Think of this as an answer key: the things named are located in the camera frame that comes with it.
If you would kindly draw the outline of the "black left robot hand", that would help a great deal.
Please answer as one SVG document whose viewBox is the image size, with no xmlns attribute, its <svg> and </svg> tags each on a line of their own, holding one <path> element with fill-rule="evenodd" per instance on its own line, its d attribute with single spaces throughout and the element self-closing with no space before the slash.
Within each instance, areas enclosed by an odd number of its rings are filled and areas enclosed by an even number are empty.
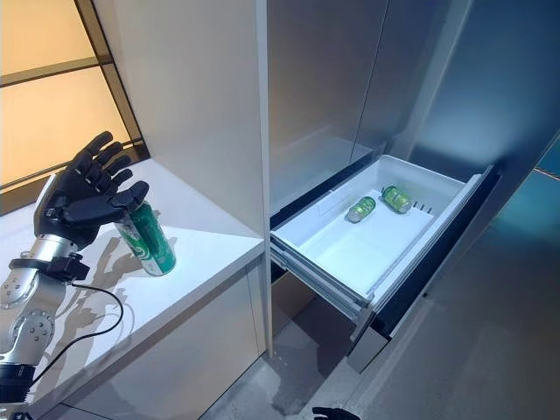
<svg viewBox="0 0 560 420">
<path fill-rule="evenodd" d="M 119 187 L 133 176 L 123 145 L 108 131 L 79 151 L 47 187 L 34 213 L 34 234 L 54 235 L 78 249 L 94 242 L 100 227 L 135 212 L 150 189 L 138 180 L 126 190 Z"/>
</svg>

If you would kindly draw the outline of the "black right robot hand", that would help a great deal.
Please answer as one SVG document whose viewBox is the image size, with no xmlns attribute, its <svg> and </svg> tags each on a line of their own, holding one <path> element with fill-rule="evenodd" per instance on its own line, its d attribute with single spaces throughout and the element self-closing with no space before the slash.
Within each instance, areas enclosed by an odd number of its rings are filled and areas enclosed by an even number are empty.
<svg viewBox="0 0 560 420">
<path fill-rule="evenodd" d="M 355 415 L 342 409 L 331 407 L 313 407 L 311 409 L 314 420 L 347 420 L 355 419 Z"/>
</svg>

